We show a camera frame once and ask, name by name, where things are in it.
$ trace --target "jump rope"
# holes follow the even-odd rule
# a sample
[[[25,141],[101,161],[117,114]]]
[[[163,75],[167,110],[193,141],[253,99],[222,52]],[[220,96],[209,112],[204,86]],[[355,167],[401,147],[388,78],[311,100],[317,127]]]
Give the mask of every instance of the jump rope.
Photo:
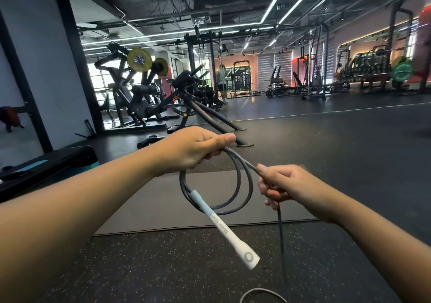
[[[259,174],[256,167],[250,164],[247,160],[242,158],[237,152],[233,151],[230,148],[224,147],[222,149],[223,152],[227,153],[232,159],[235,170],[237,172],[237,187],[235,189],[234,194],[230,197],[229,200],[227,200],[225,203],[219,204],[217,206],[210,207],[199,195],[199,193],[196,190],[191,190],[189,186],[186,183],[186,172],[181,171],[180,172],[180,187],[181,191],[183,192],[184,196],[186,197],[187,201],[189,201],[193,207],[198,209],[200,212],[203,212],[207,215],[207,217],[213,222],[213,224],[216,226],[216,228],[220,231],[220,233],[229,241],[229,243],[234,247],[235,252],[237,255],[241,258],[241,260],[245,263],[245,265],[251,270],[253,269],[257,263],[260,260],[260,257],[256,254],[256,252],[253,251],[253,249],[247,245],[247,243],[243,242],[234,234],[234,232],[222,221],[222,219],[219,216],[222,215],[228,215],[230,213],[234,213],[242,208],[245,207],[245,205],[250,201],[251,196],[253,194],[253,180],[251,178],[250,169],[253,170],[256,174]],[[249,192],[245,199],[245,201],[240,204],[238,208],[234,208],[228,211],[222,211],[215,213],[214,210],[218,210],[221,208],[224,208],[228,204],[230,204],[238,195],[238,192],[240,191],[241,187],[241,172],[240,172],[240,165],[241,163],[244,167],[245,173],[247,175],[248,184],[249,184]],[[285,261],[285,252],[284,252],[284,236],[283,236],[283,223],[281,221],[281,212],[280,207],[277,210],[277,216],[278,216],[278,228],[280,233],[280,247],[281,247],[281,259],[283,264],[283,278],[284,278],[284,297],[277,294],[276,292],[273,292],[272,290],[268,290],[265,288],[253,288],[249,291],[247,291],[240,300],[240,303],[243,302],[244,298],[249,295],[252,292],[255,291],[263,291],[270,293],[272,295],[277,296],[280,300],[282,300],[285,303],[290,303],[290,289],[288,286],[288,278],[286,273],[286,261]]]

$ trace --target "person standing in background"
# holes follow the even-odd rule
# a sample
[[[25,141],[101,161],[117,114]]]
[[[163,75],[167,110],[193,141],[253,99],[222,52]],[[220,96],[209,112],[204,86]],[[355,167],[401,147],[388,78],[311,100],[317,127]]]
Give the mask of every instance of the person standing in background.
[[[223,104],[226,105],[227,103],[227,90],[228,86],[226,85],[226,67],[224,65],[220,65],[217,70],[217,84],[218,84],[218,91],[220,92],[223,100]]]

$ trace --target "white handle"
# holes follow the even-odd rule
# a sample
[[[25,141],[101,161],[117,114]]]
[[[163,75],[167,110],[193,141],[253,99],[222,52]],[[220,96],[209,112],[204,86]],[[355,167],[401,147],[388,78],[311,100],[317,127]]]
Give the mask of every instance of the white handle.
[[[201,208],[201,210],[208,216],[213,224],[218,228],[221,234],[227,238],[229,243],[234,247],[236,253],[242,261],[251,270],[260,260],[260,257],[252,250],[247,243],[238,238],[237,235],[220,219],[220,217],[209,207],[209,205],[202,199],[196,190],[191,191],[190,197]]]

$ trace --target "fingernail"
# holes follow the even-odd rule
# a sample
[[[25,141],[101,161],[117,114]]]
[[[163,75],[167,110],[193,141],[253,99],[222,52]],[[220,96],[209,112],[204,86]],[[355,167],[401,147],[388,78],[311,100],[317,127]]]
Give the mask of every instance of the fingernail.
[[[268,168],[267,168],[267,166],[264,166],[263,164],[259,163],[259,164],[257,164],[256,169],[258,172],[261,172],[264,174],[264,173],[266,173]]]
[[[226,141],[227,142],[235,142],[237,139],[236,135],[233,133],[226,134]]]

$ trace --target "forearm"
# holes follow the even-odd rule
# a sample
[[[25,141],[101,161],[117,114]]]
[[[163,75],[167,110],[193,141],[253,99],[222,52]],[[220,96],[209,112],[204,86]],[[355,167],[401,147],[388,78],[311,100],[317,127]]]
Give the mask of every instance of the forearm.
[[[429,302],[431,248],[351,199],[338,216],[365,255],[404,302]]]
[[[0,204],[0,297],[25,302],[41,292],[88,238],[157,172],[139,150]]]

